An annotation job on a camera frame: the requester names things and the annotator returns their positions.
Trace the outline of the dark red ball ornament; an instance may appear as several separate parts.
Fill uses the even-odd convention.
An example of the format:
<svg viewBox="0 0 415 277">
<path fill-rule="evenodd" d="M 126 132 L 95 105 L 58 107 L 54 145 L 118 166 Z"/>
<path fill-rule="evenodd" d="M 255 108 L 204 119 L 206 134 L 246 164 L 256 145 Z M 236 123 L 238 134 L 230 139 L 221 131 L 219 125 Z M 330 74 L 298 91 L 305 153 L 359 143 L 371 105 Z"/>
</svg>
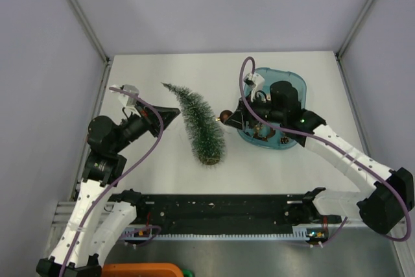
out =
<svg viewBox="0 0 415 277">
<path fill-rule="evenodd" d="M 219 115 L 219 121 L 221 123 L 224 123 L 229 118 L 229 116 L 231 116 L 231 114 L 232 114 L 232 112 L 229 111 L 229 110 L 222 111 Z"/>
</svg>

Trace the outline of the small green christmas tree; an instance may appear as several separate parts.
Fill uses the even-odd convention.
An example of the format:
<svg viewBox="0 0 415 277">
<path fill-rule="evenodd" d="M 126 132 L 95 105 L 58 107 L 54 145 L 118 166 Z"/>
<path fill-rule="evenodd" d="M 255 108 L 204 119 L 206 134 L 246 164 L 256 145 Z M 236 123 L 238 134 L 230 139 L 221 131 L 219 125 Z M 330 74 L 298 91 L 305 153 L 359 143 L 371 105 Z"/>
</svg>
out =
<svg viewBox="0 0 415 277">
<path fill-rule="evenodd" d="M 216 166 L 226 154 L 224 132 L 216 120 L 215 113 L 205 98 L 185 87 L 170 83 L 162 84 L 180 105 L 185 131 L 193 156 L 202 165 Z"/>
</svg>

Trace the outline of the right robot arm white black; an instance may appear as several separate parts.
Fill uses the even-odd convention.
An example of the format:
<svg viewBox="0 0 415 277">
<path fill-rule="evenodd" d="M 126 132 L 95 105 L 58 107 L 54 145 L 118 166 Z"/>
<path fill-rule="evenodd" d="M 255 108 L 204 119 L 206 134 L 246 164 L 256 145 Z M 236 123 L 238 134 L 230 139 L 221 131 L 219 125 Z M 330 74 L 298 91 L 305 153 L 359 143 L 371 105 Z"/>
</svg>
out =
<svg viewBox="0 0 415 277">
<path fill-rule="evenodd" d="M 410 226 L 414 208 L 413 175 L 393 170 L 356 149 L 316 113 L 302 108 L 297 89 L 278 81 L 265 94 L 252 81 L 253 89 L 239 99 L 237 109 L 225 110 L 220 121 L 239 130 L 266 125 L 321 156 L 356 187 L 356 192 L 321 189 L 303 205 L 303 216 L 318 222 L 325 215 L 360 219 L 378 234 L 388 234 L 400 221 Z"/>
</svg>

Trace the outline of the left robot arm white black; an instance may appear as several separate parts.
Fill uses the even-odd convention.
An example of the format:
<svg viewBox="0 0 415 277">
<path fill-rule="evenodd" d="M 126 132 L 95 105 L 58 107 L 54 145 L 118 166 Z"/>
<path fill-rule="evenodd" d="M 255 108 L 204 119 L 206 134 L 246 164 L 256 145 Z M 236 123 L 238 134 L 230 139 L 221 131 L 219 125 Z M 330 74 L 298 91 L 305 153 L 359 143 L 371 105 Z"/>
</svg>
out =
<svg viewBox="0 0 415 277">
<path fill-rule="evenodd" d="M 150 107 L 127 98 L 121 101 L 131 114 L 115 124 L 99 115 L 88 126 L 87 157 L 75 207 L 54 250 L 40 259 L 40 276 L 100 276 L 104 262 L 131 223 L 147 215 L 141 193 L 117 192 L 126 165 L 120 152 L 149 132 L 160 139 L 163 131 L 180 115 L 177 108 Z"/>
</svg>

